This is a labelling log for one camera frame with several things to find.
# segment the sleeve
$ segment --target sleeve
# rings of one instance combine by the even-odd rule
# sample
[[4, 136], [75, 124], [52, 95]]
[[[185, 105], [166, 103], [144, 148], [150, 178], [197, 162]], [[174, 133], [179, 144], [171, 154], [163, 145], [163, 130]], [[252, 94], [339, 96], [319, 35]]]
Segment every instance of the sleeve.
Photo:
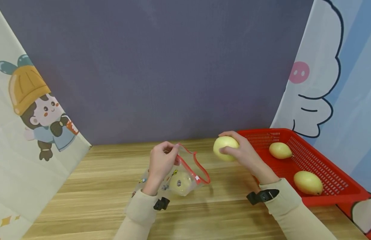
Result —
[[148, 196], [137, 191], [126, 212], [124, 221], [114, 237], [114, 240], [146, 240], [157, 211], [153, 209], [158, 197]]
[[44, 127], [37, 127], [33, 130], [35, 134], [35, 139], [42, 142], [53, 142], [52, 132]]
[[286, 179], [260, 185], [260, 188], [280, 191], [274, 199], [265, 204], [288, 240], [336, 240], [327, 227], [303, 204], [301, 197]]

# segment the yellow knit hat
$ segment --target yellow knit hat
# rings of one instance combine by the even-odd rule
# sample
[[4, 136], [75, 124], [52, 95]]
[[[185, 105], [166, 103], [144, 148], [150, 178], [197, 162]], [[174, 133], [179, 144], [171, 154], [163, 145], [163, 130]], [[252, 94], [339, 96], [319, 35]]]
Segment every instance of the yellow knit hat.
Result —
[[19, 116], [23, 115], [37, 98], [50, 92], [39, 72], [31, 65], [17, 68], [9, 80], [9, 96], [13, 110]]

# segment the plastic bag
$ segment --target plastic bag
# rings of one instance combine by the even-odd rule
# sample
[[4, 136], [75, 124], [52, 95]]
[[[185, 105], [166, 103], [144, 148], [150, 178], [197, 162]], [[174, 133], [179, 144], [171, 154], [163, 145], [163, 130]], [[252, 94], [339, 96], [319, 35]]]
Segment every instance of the plastic bag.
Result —
[[172, 193], [186, 196], [196, 188], [211, 182], [208, 172], [196, 159], [196, 152], [190, 152], [180, 144], [177, 157], [180, 165], [175, 167], [167, 181], [168, 189]]
[[[179, 165], [174, 165], [170, 174], [163, 180], [157, 193], [159, 198], [165, 197], [169, 199], [169, 192], [180, 196], [186, 196], [191, 191], [211, 182], [208, 172], [196, 159], [196, 152], [190, 152], [181, 144], [177, 155], [177, 162], [179, 162]], [[149, 169], [145, 170], [143, 173], [132, 192], [132, 197], [139, 189], [144, 187], [148, 174]]]

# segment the yellow star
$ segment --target yellow star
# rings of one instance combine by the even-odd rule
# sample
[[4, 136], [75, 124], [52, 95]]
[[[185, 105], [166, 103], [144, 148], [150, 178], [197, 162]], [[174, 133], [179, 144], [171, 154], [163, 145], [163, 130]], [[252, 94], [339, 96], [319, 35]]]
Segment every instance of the yellow star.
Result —
[[11, 221], [11, 216], [3, 218], [1, 220], [1, 227], [5, 226], [5, 225], [8, 225], [10, 223], [10, 221]]

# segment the pink circle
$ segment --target pink circle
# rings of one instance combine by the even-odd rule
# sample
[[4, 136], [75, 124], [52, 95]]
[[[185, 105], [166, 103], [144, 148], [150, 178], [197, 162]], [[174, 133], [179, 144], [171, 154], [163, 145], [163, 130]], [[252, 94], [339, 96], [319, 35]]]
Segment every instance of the pink circle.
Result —
[[289, 80], [292, 83], [302, 83], [307, 80], [309, 76], [309, 66], [304, 62], [296, 62], [293, 64], [291, 74], [289, 74]]

